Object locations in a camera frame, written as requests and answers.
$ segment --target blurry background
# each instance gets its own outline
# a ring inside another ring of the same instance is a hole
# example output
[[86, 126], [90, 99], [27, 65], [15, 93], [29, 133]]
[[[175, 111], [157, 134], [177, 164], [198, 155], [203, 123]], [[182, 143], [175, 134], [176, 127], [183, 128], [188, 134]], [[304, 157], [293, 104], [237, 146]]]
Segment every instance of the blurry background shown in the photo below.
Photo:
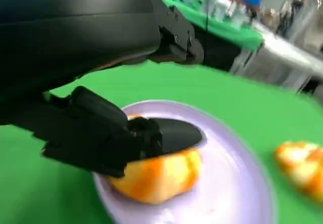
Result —
[[200, 8], [194, 0], [173, 1], [184, 15], [185, 7], [205, 15], [202, 24], [187, 13], [205, 65], [313, 95], [323, 105], [321, 0], [198, 0]]

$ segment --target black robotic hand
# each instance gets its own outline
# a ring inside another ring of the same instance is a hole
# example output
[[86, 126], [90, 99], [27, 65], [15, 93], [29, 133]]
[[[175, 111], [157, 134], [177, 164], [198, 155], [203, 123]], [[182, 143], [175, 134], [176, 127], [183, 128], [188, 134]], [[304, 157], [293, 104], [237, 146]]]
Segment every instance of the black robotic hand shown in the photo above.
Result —
[[[121, 177], [129, 161], [201, 141], [189, 123], [128, 121], [119, 108], [85, 88], [66, 98], [43, 97], [89, 72], [146, 59], [201, 63], [203, 48], [194, 28], [175, 7], [161, 0], [0, 1], [0, 124], [46, 141], [43, 155]], [[178, 133], [168, 131], [169, 124]]]

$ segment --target green tablecloth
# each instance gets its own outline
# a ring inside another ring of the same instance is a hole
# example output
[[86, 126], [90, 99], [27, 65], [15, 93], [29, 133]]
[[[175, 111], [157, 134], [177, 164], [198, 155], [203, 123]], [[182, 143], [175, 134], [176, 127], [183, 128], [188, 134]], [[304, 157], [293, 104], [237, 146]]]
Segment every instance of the green tablecloth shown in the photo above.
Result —
[[[177, 2], [175, 0], [163, 1], [168, 6], [175, 5], [191, 23], [206, 29], [205, 14], [182, 2]], [[257, 50], [263, 41], [262, 35], [249, 26], [244, 26], [241, 29], [238, 29], [234, 27], [230, 21], [218, 21], [215, 18], [209, 18], [207, 24], [208, 31], [213, 35], [220, 36], [249, 50]]]
[[[217, 117], [240, 135], [267, 169], [277, 196], [279, 223], [322, 223], [322, 206], [298, 193], [272, 159], [274, 148], [285, 140], [323, 142], [323, 117], [314, 102], [215, 70], [167, 64], [96, 72], [55, 92], [64, 96], [77, 85], [120, 107], [169, 99]], [[0, 223], [111, 223], [91, 174], [40, 157], [42, 146], [29, 132], [0, 127]]]

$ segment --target plate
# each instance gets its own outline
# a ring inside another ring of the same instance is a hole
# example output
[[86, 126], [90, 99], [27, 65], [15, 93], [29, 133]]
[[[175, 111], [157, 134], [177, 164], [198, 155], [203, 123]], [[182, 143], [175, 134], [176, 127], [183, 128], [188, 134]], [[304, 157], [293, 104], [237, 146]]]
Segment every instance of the plate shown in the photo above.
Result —
[[215, 118], [181, 103], [149, 100], [123, 108], [127, 115], [193, 123], [206, 137], [199, 148], [201, 176], [195, 187], [160, 205], [146, 205], [115, 191], [93, 174], [107, 212], [118, 224], [274, 224], [274, 197], [255, 157]]

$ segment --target orange food piece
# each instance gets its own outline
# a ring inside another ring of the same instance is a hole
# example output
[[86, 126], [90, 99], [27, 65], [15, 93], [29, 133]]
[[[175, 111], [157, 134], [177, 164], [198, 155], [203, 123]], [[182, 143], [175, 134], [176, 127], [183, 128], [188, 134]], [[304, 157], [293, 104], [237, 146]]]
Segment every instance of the orange food piece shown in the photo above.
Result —
[[134, 200], [159, 204], [190, 190], [201, 168], [197, 149], [131, 162], [121, 179], [108, 177], [111, 185]]
[[323, 149], [316, 144], [284, 142], [275, 152], [283, 171], [303, 192], [323, 202]]

